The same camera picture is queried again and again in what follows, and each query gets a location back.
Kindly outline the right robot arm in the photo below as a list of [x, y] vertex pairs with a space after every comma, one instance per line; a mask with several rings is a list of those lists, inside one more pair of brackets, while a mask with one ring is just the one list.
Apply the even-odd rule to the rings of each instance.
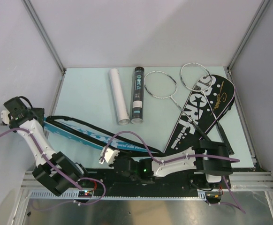
[[153, 183], [156, 178], [173, 173], [196, 170], [205, 174], [203, 182], [209, 188], [218, 185], [221, 176], [231, 175], [231, 163], [238, 161], [229, 157], [226, 144], [206, 140], [199, 140], [194, 146], [173, 155], [151, 156], [138, 162], [127, 156], [121, 157], [119, 150], [105, 147], [100, 160], [120, 175], [143, 183]]

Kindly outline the blue racket cover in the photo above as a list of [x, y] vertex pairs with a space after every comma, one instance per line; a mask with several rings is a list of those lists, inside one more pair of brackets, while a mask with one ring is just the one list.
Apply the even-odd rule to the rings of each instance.
[[[60, 115], [45, 117], [44, 128], [51, 133], [61, 135], [98, 150], [102, 149], [114, 135], [83, 120]], [[110, 148], [113, 150], [117, 149], [129, 157], [149, 157], [148, 151], [142, 143], [122, 136], [117, 136], [113, 139]]]

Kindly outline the black shuttlecock tube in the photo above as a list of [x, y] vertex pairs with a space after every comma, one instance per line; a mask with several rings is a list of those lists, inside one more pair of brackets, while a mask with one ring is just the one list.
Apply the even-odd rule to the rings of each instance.
[[131, 123], [143, 122], [144, 101], [144, 68], [136, 67], [133, 74]]

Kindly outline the white shuttlecock tube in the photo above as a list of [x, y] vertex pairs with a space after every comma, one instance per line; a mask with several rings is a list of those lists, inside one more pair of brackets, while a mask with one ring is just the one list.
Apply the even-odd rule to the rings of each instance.
[[121, 86], [120, 74], [118, 69], [112, 68], [109, 71], [109, 77], [114, 97], [117, 121], [119, 125], [127, 125], [130, 122], [129, 113], [124, 99]]

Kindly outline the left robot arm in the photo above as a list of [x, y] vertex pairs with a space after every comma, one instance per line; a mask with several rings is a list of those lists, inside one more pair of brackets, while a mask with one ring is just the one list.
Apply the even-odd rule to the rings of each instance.
[[56, 152], [48, 142], [44, 134], [44, 108], [33, 107], [23, 96], [13, 97], [3, 105], [2, 121], [27, 142], [36, 162], [32, 175], [40, 184], [60, 196], [69, 188], [81, 190], [90, 183], [88, 173], [62, 152]]

